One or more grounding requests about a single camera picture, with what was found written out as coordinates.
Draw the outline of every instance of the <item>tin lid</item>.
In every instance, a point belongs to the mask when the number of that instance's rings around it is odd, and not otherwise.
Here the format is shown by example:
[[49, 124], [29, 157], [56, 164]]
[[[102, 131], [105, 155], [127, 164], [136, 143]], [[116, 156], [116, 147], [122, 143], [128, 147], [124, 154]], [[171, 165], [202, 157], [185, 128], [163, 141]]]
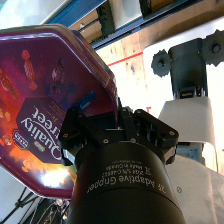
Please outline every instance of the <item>tin lid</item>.
[[0, 31], [0, 164], [35, 193], [69, 199], [74, 167], [57, 137], [66, 111], [114, 112], [113, 73], [78, 32], [63, 25]]

